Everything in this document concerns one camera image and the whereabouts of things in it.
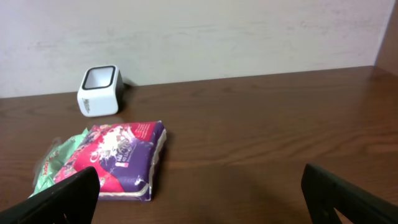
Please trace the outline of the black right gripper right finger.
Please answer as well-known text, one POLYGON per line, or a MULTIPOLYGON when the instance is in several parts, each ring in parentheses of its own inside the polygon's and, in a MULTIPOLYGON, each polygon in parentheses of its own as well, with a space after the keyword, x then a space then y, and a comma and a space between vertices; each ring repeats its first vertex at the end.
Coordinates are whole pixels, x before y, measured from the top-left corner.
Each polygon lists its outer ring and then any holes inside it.
POLYGON ((313 223, 341 223, 340 212, 352 223, 397 223, 397 206, 327 170, 307 164, 301 188, 313 223))

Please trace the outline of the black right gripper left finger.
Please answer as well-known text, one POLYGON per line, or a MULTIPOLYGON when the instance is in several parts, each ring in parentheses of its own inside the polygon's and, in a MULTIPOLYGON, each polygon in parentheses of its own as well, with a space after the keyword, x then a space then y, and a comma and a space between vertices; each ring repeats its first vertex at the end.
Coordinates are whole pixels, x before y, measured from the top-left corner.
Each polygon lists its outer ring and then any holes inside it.
POLYGON ((90 224, 99 192, 97 171, 88 167, 2 211, 1 223, 90 224))

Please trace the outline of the green wipes packet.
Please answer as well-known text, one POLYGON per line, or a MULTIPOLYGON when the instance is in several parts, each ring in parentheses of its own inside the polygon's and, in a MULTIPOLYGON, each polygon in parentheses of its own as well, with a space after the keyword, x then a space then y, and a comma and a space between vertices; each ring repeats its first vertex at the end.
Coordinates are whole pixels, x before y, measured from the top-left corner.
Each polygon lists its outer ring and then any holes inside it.
POLYGON ((34 167, 34 181, 32 197, 55 184, 53 178, 60 171, 63 165, 69 160, 85 136, 88 130, 84 129, 81 134, 70 137, 65 142, 61 142, 60 137, 52 141, 44 157, 41 158, 34 167))

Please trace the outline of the purple red snack pack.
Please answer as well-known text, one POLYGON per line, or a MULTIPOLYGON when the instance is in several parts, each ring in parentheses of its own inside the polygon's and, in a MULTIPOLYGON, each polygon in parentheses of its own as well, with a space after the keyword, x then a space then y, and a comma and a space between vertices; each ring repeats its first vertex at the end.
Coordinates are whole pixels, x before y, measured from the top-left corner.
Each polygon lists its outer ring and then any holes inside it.
POLYGON ((53 181, 59 183, 94 167, 99 200, 150 201, 166 139, 161 121, 94 125, 53 181))

